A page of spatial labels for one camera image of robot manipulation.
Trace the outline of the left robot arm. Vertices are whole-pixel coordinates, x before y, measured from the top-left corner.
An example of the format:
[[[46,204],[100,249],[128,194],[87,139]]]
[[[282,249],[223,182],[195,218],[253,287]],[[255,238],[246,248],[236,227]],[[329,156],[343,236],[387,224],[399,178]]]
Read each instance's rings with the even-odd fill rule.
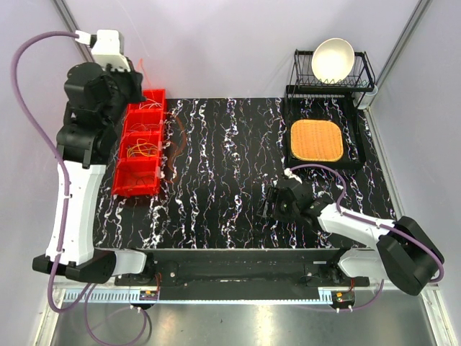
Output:
[[[112,147],[116,126],[132,103],[145,101],[143,76],[133,66],[82,63],[67,73],[68,101],[63,126],[56,135],[58,203],[53,235],[32,269],[81,283],[106,283],[130,275],[139,285],[150,284],[155,267],[147,255],[133,249],[97,249],[93,243],[97,196]]]

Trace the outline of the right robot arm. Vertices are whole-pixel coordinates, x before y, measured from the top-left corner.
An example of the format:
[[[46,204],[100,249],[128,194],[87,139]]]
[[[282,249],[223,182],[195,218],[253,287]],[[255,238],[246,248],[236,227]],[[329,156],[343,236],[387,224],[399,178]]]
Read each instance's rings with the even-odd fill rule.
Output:
[[[316,197],[299,179],[282,179],[269,187],[259,215],[301,222],[360,243],[360,248],[339,250],[329,261],[327,277],[334,285],[352,278],[374,278],[389,280],[404,293],[417,296],[442,276],[442,254],[412,218],[393,221],[342,208],[329,195]]]

